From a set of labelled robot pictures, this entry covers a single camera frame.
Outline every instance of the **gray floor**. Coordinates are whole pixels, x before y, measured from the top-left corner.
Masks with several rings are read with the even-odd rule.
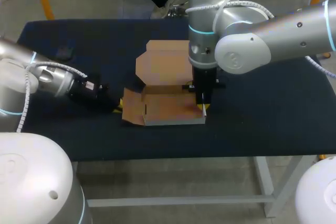
[[[251,0],[284,14],[308,0]],[[56,18],[148,18],[150,0],[50,0]],[[23,26],[44,20],[39,0],[9,0],[3,3],[1,33],[16,40]],[[336,72],[336,57],[323,62]],[[331,80],[333,87],[336,81]],[[289,157],[270,157],[275,181]],[[259,193],[251,158],[195,158],[118,162],[82,162],[79,178],[89,199],[107,197],[227,195]],[[266,219],[260,204],[116,207],[92,210],[95,224],[108,223],[298,223],[293,199],[276,219]]]

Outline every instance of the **open cardboard box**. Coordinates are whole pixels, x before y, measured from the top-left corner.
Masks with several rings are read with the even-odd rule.
[[[150,40],[136,59],[142,93],[124,89],[122,119],[138,125],[204,124],[195,94],[183,90],[193,80],[187,40]]]

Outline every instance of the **robotic arm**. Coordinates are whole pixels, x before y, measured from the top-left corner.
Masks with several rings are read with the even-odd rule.
[[[216,68],[242,74],[270,62],[335,51],[336,1],[274,18],[249,1],[190,0],[189,59],[197,104],[210,104]]]
[[[107,94],[108,86],[97,74],[85,75],[51,61],[37,52],[0,38],[0,132],[14,132],[26,113],[25,68],[29,69],[30,92],[46,91],[56,97],[67,95],[89,109],[111,113],[118,104]]]

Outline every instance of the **black table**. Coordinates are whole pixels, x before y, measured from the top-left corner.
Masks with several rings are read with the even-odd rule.
[[[52,59],[99,72],[111,94],[141,85],[135,59],[150,39],[188,39],[187,21],[56,20],[28,23],[18,43]],[[51,138],[73,161],[336,153],[336,99],[327,78],[305,59],[235,76],[223,73],[205,125],[130,126],[120,114],[96,114],[67,98],[34,95],[24,132]]]

